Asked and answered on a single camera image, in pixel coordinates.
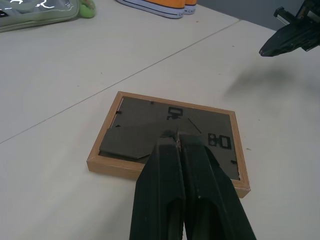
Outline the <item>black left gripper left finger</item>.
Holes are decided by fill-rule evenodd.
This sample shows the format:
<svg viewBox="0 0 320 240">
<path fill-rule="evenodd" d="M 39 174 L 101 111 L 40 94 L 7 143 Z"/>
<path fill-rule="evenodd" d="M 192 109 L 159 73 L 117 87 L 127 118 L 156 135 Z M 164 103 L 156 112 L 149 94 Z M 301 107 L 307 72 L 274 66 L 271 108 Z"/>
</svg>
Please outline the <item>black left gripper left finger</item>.
<svg viewBox="0 0 320 240">
<path fill-rule="evenodd" d="M 131 240 L 181 240 L 185 187 L 177 134 L 164 131 L 135 184 Z"/>
</svg>

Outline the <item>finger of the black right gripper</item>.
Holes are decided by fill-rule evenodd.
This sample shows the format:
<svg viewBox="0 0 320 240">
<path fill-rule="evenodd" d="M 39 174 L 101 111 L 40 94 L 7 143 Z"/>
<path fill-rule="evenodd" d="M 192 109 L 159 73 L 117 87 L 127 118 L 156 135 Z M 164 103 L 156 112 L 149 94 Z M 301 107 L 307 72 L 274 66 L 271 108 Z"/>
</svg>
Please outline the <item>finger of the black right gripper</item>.
<svg viewBox="0 0 320 240">
<path fill-rule="evenodd" d="M 320 45 L 319 31 L 302 31 L 293 33 L 276 32 L 259 50 L 262 57 L 275 57 L 303 49 L 305 52 Z"/>
<path fill-rule="evenodd" d="M 320 22 L 311 18 L 300 19 L 280 28 L 275 34 L 281 38 L 310 38 L 320 34 Z"/>
</svg>

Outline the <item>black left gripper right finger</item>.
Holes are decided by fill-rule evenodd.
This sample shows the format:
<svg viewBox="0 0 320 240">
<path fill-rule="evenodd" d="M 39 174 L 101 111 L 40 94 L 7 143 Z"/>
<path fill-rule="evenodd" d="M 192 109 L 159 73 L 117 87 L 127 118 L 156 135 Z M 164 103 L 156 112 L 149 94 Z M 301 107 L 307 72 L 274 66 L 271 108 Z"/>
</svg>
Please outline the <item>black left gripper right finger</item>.
<svg viewBox="0 0 320 240">
<path fill-rule="evenodd" d="M 231 179 L 199 137 L 179 137 L 189 240 L 256 238 Z"/>
</svg>

